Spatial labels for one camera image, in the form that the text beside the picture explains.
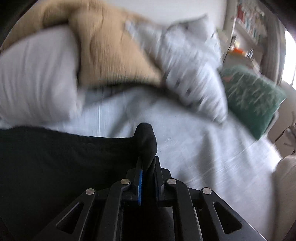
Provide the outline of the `black button-up coat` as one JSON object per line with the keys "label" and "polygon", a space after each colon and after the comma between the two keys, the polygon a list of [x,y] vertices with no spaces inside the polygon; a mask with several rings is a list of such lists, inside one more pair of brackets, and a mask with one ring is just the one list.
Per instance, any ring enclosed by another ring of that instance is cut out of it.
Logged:
{"label": "black button-up coat", "polygon": [[72,135],[25,126],[1,130],[1,219],[14,240],[33,239],[86,189],[109,188],[130,169],[154,169],[148,123],[129,138]]}

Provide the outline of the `light plaid bed duvet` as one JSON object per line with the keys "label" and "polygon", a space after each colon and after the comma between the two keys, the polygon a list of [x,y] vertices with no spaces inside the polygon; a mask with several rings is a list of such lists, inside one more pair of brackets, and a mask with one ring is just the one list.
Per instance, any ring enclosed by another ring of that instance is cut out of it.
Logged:
{"label": "light plaid bed duvet", "polygon": [[193,114],[149,87],[97,90],[82,115],[44,128],[101,138],[132,137],[140,123],[154,129],[163,168],[190,188],[212,188],[267,240],[273,237],[273,171],[281,157],[266,137],[256,140],[229,114],[222,125]]}

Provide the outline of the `cluttered bedside shelf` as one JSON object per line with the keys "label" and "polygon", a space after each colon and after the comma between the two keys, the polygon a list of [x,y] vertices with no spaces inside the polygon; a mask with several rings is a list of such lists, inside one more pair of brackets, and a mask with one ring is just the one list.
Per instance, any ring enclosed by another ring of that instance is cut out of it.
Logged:
{"label": "cluttered bedside shelf", "polygon": [[280,72],[280,25],[261,1],[227,1],[224,66],[244,65],[275,81]]}

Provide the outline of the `green coral pattern cushion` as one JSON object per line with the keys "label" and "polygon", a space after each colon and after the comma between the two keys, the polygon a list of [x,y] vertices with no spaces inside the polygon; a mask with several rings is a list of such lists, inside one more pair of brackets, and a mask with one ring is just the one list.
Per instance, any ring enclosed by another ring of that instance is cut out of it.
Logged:
{"label": "green coral pattern cushion", "polygon": [[260,139],[286,99],[285,92],[261,74],[243,65],[224,67],[220,72],[229,109]]}

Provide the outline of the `tan fleece blanket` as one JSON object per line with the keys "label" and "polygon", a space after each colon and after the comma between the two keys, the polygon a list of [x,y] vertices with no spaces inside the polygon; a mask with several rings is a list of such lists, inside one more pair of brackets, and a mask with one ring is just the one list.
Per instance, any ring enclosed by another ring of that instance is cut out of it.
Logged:
{"label": "tan fleece blanket", "polygon": [[40,1],[16,22],[1,48],[8,49],[41,29],[68,23],[81,45],[80,84],[136,82],[159,87],[161,71],[125,29],[128,21],[150,22],[104,1]]}

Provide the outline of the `grey patterned pillow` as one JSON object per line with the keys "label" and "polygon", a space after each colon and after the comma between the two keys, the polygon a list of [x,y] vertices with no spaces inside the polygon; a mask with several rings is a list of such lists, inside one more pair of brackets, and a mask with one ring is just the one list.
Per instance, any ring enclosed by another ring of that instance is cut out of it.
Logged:
{"label": "grey patterned pillow", "polygon": [[208,15],[169,27],[126,22],[126,30],[161,69],[165,86],[193,112],[224,122],[227,99],[218,71],[222,51]]}

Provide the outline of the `white pillow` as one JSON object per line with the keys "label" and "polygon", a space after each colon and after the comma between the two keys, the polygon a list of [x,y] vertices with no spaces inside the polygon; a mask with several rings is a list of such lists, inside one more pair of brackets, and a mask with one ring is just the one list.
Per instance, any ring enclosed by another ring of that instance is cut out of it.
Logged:
{"label": "white pillow", "polygon": [[67,26],[16,42],[1,54],[1,119],[12,125],[66,121],[81,114],[79,47]]}

